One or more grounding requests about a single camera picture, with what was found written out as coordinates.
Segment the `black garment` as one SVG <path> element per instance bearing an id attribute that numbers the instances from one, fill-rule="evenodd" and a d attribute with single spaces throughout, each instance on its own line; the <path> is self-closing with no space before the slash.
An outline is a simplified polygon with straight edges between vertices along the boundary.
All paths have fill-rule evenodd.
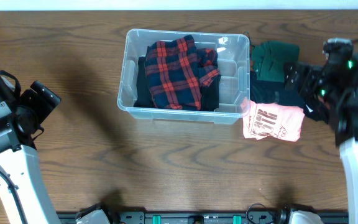
<path id="1" fill-rule="evenodd" d="M 323 105 L 318 105 L 316 108 L 312 108 L 307 104 L 304 104 L 303 112 L 306 117 L 314 121 L 323 121 L 324 123 L 329 123 L 329 111 Z"/>

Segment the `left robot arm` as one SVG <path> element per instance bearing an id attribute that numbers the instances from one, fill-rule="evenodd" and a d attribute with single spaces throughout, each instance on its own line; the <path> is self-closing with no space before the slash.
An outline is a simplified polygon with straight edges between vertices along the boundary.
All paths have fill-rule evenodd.
<path id="1" fill-rule="evenodd" d="M 60 223 L 34 144 L 60 102 L 39 81 L 22 91 L 14 75 L 0 71 L 0 199 L 10 223 Z"/>

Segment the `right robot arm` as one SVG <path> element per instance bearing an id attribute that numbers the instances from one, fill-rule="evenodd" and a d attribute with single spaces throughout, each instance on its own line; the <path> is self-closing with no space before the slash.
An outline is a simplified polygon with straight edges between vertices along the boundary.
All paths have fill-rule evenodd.
<path id="1" fill-rule="evenodd" d="M 347 185 L 349 223 L 358 223 L 358 39 L 332 38 L 323 44 L 323 66 L 284 65 L 284 85 L 296 90 L 335 132 Z"/>

